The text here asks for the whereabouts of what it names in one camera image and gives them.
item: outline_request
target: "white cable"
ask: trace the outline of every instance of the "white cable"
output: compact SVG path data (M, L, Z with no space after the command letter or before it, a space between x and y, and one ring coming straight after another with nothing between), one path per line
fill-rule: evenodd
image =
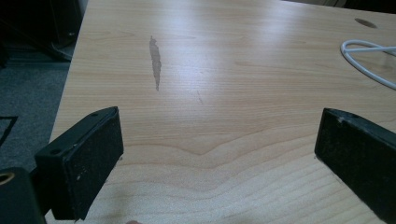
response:
M365 46L365 47L369 47L369 48L368 49L347 49L348 45L361 45L361 46ZM349 55L349 53L352 53L352 52L373 52L373 51L384 51L387 54L390 54L390 55L393 55L396 57L396 47L385 48L380 45L377 45L377 44L374 44L374 43L371 43L368 41L364 41L364 40L351 39L351 40L347 40L346 42L344 42L341 45L341 53L346 58L346 60L350 64L352 64L356 69L361 71L367 77L370 77L373 80L375 80L389 88L396 90L396 83L388 81L388 80L386 80L382 77L379 77L378 75L370 72L367 68L361 66L361 64L356 62L355 59L353 59L352 56Z

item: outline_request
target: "wooden desk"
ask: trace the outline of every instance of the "wooden desk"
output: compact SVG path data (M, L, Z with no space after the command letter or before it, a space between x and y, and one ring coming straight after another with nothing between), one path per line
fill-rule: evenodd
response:
M52 138L117 105L125 153L84 223L380 222L314 146L324 107L396 131L396 92L339 49L396 45L395 22L272 0L91 0ZM367 63L395 75L384 55Z

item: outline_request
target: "stain on desk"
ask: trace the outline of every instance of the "stain on desk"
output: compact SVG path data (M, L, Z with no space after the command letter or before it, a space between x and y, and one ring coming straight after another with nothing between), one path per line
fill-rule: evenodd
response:
M152 71L154 73L155 78L155 85L157 91L160 90L160 73L161 73L161 56L160 56L160 49L156 45L157 40L150 38L149 41L149 53L151 54L152 60Z

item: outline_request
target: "scratch on desk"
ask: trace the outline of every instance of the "scratch on desk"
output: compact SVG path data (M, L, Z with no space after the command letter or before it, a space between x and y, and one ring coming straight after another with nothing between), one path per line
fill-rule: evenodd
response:
M197 91L197 93L198 93L199 102L201 103L201 105L203 105L204 101L201 98L201 94L199 93L199 91Z
M152 70L154 73L156 89L158 91L160 89L161 56L160 49L155 44L156 42L157 40L151 36L149 41L149 53L151 54Z
M140 222L137 222L137 221L129 221L129 222L127 222L126 224L141 224Z

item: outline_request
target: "black plastic block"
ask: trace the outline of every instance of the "black plastic block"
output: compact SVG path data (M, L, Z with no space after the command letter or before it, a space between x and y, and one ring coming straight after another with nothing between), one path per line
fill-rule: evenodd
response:
M370 120L325 108L317 157L382 220L396 223L396 134Z
M85 219L123 153L119 110L91 113L35 154L56 219Z
M0 171L0 208L0 223L46 223L29 173L22 168Z

